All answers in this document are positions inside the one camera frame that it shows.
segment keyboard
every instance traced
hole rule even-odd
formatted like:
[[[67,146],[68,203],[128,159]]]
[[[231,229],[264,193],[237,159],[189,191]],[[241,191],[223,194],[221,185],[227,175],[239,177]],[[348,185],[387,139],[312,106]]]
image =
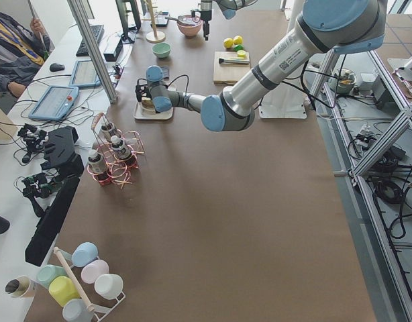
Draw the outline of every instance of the keyboard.
[[[100,42],[101,38],[103,37],[103,32],[105,32],[104,25],[91,25],[91,31],[93,32],[94,38],[96,39],[97,43]],[[88,56],[88,49],[85,41],[82,40],[81,44],[79,45],[78,50],[76,51],[76,57],[83,57]]]

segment computer mouse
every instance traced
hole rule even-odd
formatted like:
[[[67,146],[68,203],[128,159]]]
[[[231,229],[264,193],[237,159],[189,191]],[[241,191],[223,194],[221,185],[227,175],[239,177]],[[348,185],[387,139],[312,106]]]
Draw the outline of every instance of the computer mouse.
[[[58,72],[60,70],[64,70],[64,68],[65,68],[64,65],[61,65],[61,64],[56,63],[56,62],[54,62],[50,65],[50,71],[52,71],[52,72]]]

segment black box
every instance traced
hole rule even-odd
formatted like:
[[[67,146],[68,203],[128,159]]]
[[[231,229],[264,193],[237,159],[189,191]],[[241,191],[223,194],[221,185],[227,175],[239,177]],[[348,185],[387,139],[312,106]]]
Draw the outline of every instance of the black box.
[[[107,62],[116,62],[121,49],[123,49],[123,41],[120,37],[113,37],[109,39],[109,43],[103,52],[105,60]]]

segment cutting board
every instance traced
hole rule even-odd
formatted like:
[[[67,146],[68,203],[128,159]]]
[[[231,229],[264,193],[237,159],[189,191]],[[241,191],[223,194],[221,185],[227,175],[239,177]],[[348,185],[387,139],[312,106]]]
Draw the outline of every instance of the cutting board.
[[[220,58],[237,58],[235,52],[215,52],[213,58],[213,82],[216,84],[235,84],[251,69],[251,64],[220,64]],[[249,60],[249,53],[246,53],[246,59]]]

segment yellow cup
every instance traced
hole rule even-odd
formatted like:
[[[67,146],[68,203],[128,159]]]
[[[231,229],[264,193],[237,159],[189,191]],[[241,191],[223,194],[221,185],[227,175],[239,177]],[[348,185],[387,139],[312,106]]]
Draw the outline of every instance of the yellow cup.
[[[48,292],[61,307],[72,299],[80,298],[72,280],[67,276],[56,277],[51,282]]]

